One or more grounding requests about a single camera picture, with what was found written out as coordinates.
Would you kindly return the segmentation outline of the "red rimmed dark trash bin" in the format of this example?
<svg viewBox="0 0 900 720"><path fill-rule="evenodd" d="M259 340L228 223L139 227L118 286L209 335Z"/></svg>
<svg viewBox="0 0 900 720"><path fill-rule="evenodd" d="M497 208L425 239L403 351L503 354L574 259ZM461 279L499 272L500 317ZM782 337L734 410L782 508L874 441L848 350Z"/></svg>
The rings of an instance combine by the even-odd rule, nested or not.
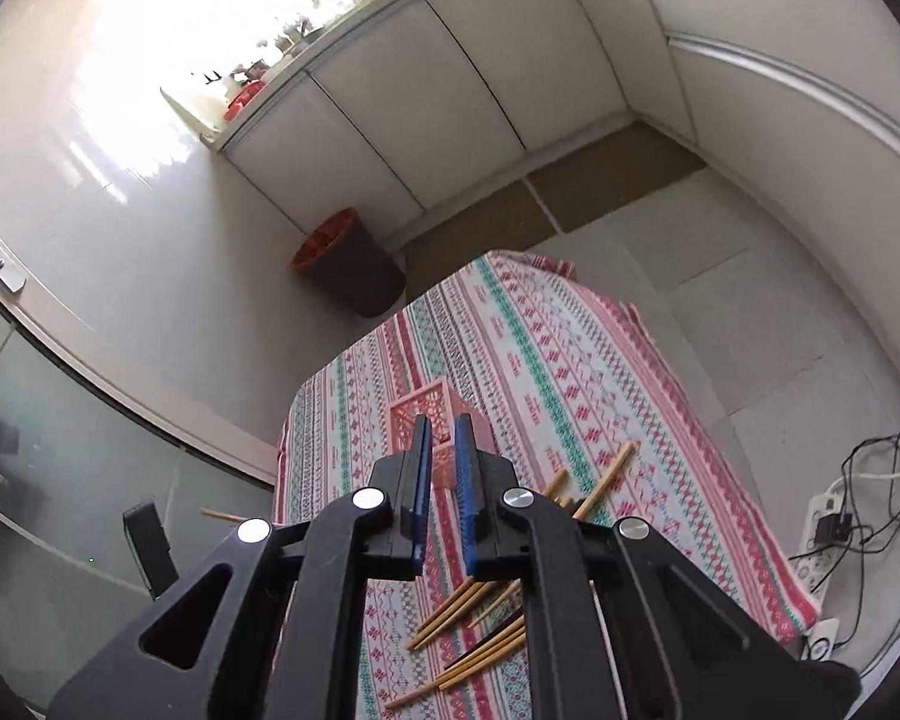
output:
<svg viewBox="0 0 900 720"><path fill-rule="evenodd" d="M318 224L295 252L290 270L364 319L381 316L406 288L403 270L354 206Z"/></svg>

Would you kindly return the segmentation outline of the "black gold-banded chopstick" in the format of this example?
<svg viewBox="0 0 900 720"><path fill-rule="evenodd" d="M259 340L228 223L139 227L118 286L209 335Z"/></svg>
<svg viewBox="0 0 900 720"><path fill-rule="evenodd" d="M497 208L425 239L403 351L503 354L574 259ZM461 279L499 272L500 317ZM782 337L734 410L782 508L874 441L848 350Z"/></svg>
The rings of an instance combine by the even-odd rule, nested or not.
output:
<svg viewBox="0 0 900 720"><path fill-rule="evenodd" d="M494 624L494 626L489 629L489 632L482 639L479 639L478 642L476 642L476 644L473 645L470 650L462 653L458 658L455 658L455 660L450 661L450 663L448 663L447 665L447 670L456 667L458 663L466 660L468 656L475 655L475 653L479 649L481 649L481 647L484 647L484 645L492 644L494 640L496 640L501 635L504 635L515 624L515 622L517 622L521 618L522 614L523 608L521 606L517 606L514 611L509 614L509 616L505 616L502 619L499 619L499 621L497 621L496 624Z"/></svg>

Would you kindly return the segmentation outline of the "white power strip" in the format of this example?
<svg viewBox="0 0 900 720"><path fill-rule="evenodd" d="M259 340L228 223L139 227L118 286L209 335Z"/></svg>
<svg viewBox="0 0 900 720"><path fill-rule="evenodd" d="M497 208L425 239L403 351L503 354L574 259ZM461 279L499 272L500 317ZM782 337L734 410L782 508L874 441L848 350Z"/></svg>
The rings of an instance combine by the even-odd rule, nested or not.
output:
<svg viewBox="0 0 900 720"><path fill-rule="evenodd" d="M844 489L834 483L823 494L809 500L808 515L803 527L802 546L790 559L798 580L818 605L824 603L827 587L837 559L844 554L848 543L848 528L852 517L844 505ZM800 658L805 661L829 660L836 647L839 619L818 616L818 621L803 635Z"/></svg>

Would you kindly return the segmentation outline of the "patterned red green tablecloth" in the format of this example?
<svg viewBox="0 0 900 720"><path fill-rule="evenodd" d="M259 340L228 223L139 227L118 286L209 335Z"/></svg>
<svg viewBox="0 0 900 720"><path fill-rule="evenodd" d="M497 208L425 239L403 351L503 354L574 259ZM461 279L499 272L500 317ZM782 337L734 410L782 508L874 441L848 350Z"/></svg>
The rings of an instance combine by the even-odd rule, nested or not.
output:
<svg viewBox="0 0 900 720"><path fill-rule="evenodd" d="M427 388L450 388L471 410L478 450L509 460L523 488L574 511L628 440L640 449L580 522L639 517L681 551L782 649L818 621L759 505L689 403L630 305L578 284L566 262L518 252L481 255L345 349L302 385L278 450L274 512L310 522L367 486L375 461L400 448L393 411ZM470 626L513 580L496 582L468 613L414 652L406 644L471 575L461 547L457 489L434 488L422 571L365 590L354 718L538 718L526 644L448 691L386 706L447 673L499 619L523 608L520 587ZM857 675L834 661L798 660L832 686L844 717Z"/></svg>

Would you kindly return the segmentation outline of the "red item on counter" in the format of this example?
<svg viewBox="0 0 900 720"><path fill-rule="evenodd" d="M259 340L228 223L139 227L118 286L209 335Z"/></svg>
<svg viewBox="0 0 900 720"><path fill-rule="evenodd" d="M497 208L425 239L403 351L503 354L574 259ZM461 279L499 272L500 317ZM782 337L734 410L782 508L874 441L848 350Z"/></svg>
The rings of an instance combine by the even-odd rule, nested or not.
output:
<svg viewBox="0 0 900 720"><path fill-rule="evenodd" d="M251 99L255 98L256 94L260 93L261 89L264 87L265 82L263 82L263 80L251 80L251 82L247 83L240 89L240 93L230 101L226 112L224 112L224 121L233 121L233 119L247 107L247 104Z"/></svg>

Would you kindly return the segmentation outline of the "white kitchen cabinet run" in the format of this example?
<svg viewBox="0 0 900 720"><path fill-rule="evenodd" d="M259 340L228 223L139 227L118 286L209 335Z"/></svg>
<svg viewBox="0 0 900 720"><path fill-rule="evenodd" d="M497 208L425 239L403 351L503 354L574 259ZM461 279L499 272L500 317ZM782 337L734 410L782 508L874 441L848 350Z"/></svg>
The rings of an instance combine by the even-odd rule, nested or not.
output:
<svg viewBox="0 0 900 720"><path fill-rule="evenodd" d="M370 0L209 139L297 223L364 150L434 208L635 114L766 197L900 359L900 24L884 0Z"/></svg>

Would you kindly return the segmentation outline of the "black chair back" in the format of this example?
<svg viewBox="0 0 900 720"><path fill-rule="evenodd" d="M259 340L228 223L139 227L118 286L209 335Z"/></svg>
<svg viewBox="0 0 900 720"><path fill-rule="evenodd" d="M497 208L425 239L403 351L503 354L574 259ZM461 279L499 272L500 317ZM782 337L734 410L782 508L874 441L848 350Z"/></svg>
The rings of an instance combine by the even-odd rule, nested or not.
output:
<svg viewBox="0 0 900 720"><path fill-rule="evenodd" d="M159 598L178 580L178 571L155 502L144 500L123 512L123 532L149 595Z"/></svg>

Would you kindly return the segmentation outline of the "black power adapter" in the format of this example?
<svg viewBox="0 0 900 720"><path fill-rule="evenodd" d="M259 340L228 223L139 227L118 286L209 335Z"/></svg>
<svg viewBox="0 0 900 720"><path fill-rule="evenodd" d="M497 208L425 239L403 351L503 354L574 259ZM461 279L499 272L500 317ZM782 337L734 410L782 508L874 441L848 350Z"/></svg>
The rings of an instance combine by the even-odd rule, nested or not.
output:
<svg viewBox="0 0 900 720"><path fill-rule="evenodd" d="M814 527L814 548L824 550L845 544L854 531L854 516L850 512L829 512L820 516Z"/></svg>

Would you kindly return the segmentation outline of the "frosted glass door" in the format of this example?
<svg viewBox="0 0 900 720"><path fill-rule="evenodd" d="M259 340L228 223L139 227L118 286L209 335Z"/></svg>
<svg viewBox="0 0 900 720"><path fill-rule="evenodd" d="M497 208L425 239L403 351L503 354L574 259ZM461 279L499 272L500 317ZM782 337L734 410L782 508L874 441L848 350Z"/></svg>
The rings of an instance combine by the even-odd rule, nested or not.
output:
<svg viewBox="0 0 900 720"><path fill-rule="evenodd" d="M153 500L179 571L266 517L271 489L187 454L92 395L0 312L0 673L43 709L149 605L123 512Z"/></svg>

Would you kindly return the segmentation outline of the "wooden chopstick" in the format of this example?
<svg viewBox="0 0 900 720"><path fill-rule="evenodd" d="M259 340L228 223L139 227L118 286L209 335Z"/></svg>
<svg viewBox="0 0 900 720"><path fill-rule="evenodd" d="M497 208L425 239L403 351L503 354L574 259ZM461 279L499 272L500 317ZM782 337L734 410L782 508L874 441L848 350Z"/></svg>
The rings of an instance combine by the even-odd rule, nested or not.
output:
<svg viewBox="0 0 900 720"><path fill-rule="evenodd" d="M219 520L219 522L233 523L233 525L240 525L240 523L247 522L248 520L248 517L229 514L229 512L215 511L214 509L210 509L209 507L205 507L204 505L201 505L201 507L199 507L199 513L203 517L214 518L214 520Z"/></svg>
<svg viewBox="0 0 900 720"><path fill-rule="evenodd" d="M406 644L408 652L424 647L427 642L437 637L442 631L457 621L460 616L476 606L486 595L494 590L496 582L478 582L473 577L467 578L422 624Z"/></svg>
<svg viewBox="0 0 900 720"><path fill-rule="evenodd" d="M557 472L554 473L554 476L549 479L549 483L546 484L546 488L544 488L543 496L548 499L554 499L556 494L559 493L560 488L564 486L564 483L567 481L567 473L566 468L559 468Z"/></svg>
<svg viewBox="0 0 900 720"><path fill-rule="evenodd" d="M481 673L486 668L492 667L499 660L504 660L507 656L520 650L526 642L526 622L521 617L517 625L508 633L499 639L494 640L492 644L487 645L478 653L462 661L458 667L448 670L447 673L437 679L437 688L441 691L448 691L453 686L463 683L471 676Z"/></svg>
<svg viewBox="0 0 900 720"><path fill-rule="evenodd" d="M589 516L593 507L600 502L601 498L608 492L608 489L610 489L613 481L617 478L617 475L622 472L622 468L626 466L626 463L631 460L631 457L639 449L639 440L628 440L626 444L622 445L621 452L619 452L619 454L614 457L614 460L611 461L610 466L606 468L606 472L603 473L600 481L598 481L596 486L592 489L592 492L585 497L585 499L582 500L582 504L575 509L575 520L585 520L585 518Z"/></svg>
<svg viewBox="0 0 900 720"><path fill-rule="evenodd" d="M499 606L504 605L505 601L509 600L510 596L514 596L515 593L520 590L521 582L520 580L514 580L514 582L510 582L507 587L505 587L502 592L500 592L496 598L494 598L489 605L482 610L481 613L476 617L471 617L470 626L468 628L475 628L480 622L484 621L489 614L493 614L494 611L497 610Z"/></svg>
<svg viewBox="0 0 900 720"><path fill-rule="evenodd" d="M498 661L504 660L504 658L512 655L512 653L515 653L517 650L523 649L525 644L525 631L510 635L510 637L507 637L502 644L494 645L494 647L486 650L486 652L476 656L475 660L468 661L466 665L461 665L461 667L453 668L453 670L450 670L448 673L441 674L439 678L434 679L434 681L430 681L429 684L425 684L422 688L416 689L409 694L402 695L401 697L398 697L398 699L393 700L393 702L390 702L390 704L386 706L386 710L393 712L393 710L402 709L404 706L413 704L416 700L424 699L424 697L434 694L434 692L448 691L457 684L463 683L466 679L473 678L476 674L482 673L484 670L487 670L487 668L491 668Z"/></svg>

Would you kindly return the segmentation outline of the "wooden chopstick in basket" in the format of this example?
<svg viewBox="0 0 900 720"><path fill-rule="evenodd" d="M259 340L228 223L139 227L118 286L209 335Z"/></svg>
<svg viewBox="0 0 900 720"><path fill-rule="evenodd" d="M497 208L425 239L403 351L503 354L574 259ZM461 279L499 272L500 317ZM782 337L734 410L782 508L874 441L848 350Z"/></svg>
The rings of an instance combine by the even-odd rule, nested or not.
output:
<svg viewBox="0 0 900 720"><path fill-rule="evenodd" d="M240 525L240 523L247 522L248 520L248 517L229 514L229 512L215 511L214 509L210 509L209 507L205 507L204 505L201 505L201 507L199 507L199 513L203 517L214 518L214 520L219 520L219 522L233 523L233 525Z"/></svg>

